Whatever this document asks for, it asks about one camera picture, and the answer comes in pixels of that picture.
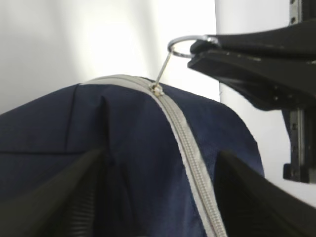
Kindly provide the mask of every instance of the metal ring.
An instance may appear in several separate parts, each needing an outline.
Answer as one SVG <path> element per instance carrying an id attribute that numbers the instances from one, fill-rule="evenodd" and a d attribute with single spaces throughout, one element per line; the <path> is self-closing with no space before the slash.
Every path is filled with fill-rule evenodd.
<path id="1" fill-rule="evenodd" d="M 180 42 L 184 42 L 184 41 L 189 41 L 189 40 L 203 40 L 203 41 L 207 41 L 207 42 L 212 42 L 214 44 L 219 45 L 219 41 L 216 37 L 213 36 L 182 36 L 182 37 L 178 37 L 173 39 L 172 41 L 169 42 L 168 44 L 168 51 L 172 52 L 173 55 L 181 57 L 181 58 L 193 58 L 194 54 L 186 54 L 186 53 L 180 53 L 176 50 L 172 50 L 172 48 Z"/>

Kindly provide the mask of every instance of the navy fabric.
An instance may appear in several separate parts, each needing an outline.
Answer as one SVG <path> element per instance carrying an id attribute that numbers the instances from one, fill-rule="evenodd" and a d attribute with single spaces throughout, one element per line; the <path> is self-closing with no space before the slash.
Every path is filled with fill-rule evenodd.
<path id="1" fill-rule="evenodd" d="M 0 153 L 0 201 L 15 198 L 45 183 L 73 163 L 78 154 Z"/>
<path id="2" fill-rule="evenodd" d="M 263 174 L 256 142 L 234 112 L 163 88 L 183 110 L 211 176 L 220 150 Z M 206 236 L 171 127 L 149 95 L 113 85 L 68 87 L 0 116 L 0 141 L 0 200 L 104 147 L 102 235 Z"/>
<path id="3" fill-rule="evenodd" d="M 263 175 L 258 146 L 244 122 L 226 105 L 164 85 L 184 113 L 211 177 L 219 151 L 229 151 Z"/>
<path id="4" fill-rule="evenodd" d="M 62 153 L 77 85 L 0 116 L 0 152 Z"/>

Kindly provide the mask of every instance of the white wall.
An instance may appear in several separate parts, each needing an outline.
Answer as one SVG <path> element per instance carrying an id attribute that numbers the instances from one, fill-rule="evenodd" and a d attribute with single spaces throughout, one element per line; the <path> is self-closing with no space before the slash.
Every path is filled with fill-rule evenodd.
<path id="1" fill-rule="evenodd" d="M 155 79 L 169 40 L 215 32 L 214 0 L 0 0 L 0 114 L 95 77 Z M 187 61 L 171 58 L 162 82 L 219 100 Z"/>
<path id="2" fill-rule="evenodd" d="M 289 0 L 216 0 L 218 34 L 266 31 L 289 25 Z M 280 111 L 255 109 L 232 89 L 221 85 L 221 102 L 244 120 L 258 142 L 268 180 L 316 206 L 316 186 L 285 181 L 283 165 L 290 162 L 290 143 Z"/>

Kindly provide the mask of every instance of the zipper tape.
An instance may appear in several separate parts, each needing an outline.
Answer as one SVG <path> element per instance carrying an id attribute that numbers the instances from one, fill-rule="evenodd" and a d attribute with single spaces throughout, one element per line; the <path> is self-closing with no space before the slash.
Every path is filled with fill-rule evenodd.
<path id="1" fill-rule="evenodd" d="M 191 192 L 207 237 L 227 237 L 216 203 L 211 178 L 194 135 L 178 105 L 163 92 L 160 95 L 154 93 L 151 90 L 152 82 L 144 78 L 114 75 L 96 78 L 82 85 L 88 84 L 110 84 L 134 89 L 150 95 L 157 102 L 165 114 L 177 141 Z"/>

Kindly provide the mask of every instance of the metal hook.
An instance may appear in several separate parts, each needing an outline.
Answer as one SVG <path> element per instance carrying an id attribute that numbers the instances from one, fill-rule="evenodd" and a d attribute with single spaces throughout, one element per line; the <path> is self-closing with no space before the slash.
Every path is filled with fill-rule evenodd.
<path id="1" fill-rule="evenodd" d="M 184 41 L 189 41 L 189 40 L 203 40 L 203 41 L 207 41 L 207 42 L 212 42 L 214 44 L 217 44 L 217 45 L 220 45 L 219 44 L 219 41 L 216 37 L 213 37 L 213 36 L 207 36 L 207 35 L 204 35 L 204 36 L 182 36 L 182 37 L 178 37 L 178 38 L 175 38 L 173 40 L 171 40 L 168 44 L 168 55 L 162 65 L 162 68 L 158 74 L 158 77 L 156 79 L 155 82 L 153 82 L 150 86 L 151 90 L 156 94 L 156 95 L 162 95 L 163 94 L 163 91 L 162 91 L 162 88 L 161 86 L 159 85 L 159 82 L 160 82 L 160 79 L 161 79 L 161 76 L 164 72 L 164 70 L 166 69 L 167 67 L 167 64 L 170 60 L 170 57 L 171 55 L 175 55 L 177 57 L 182 57 L 182 58 L 193 58 L 194 57 L 194 54 L 185 54 L 185 53 L 180 53 L 178 51 L 175 51 L 174 50 L 174 46 L 177 44 L 177 43 L 180 43 L 180 42 L 184 42 Z"/>
<path id="2" fill-rule="evenodd" d="M 182 36 L 182 37 L 175 38 L 175 39 L 173 39 L 173 40 L 171 40 L 169 42 L 169 44 L 168 44 L 168 51 L 172 52 L 173 55 L 181 57 L 181 58 L 193 58 L 194 54 L 180 53 L 180 52 L 174 50 L 174 46 L 177 43 L 184 42 L 184 41 L 189 41 L 189 40 L 203 40 L 203 41 L 211 42 L 213 44 L 220 45 L 218 39 L 216 37 L 214 37 L 214 36 L 207 36 L 207 35 L 203 35 L 203 36 Z"/>

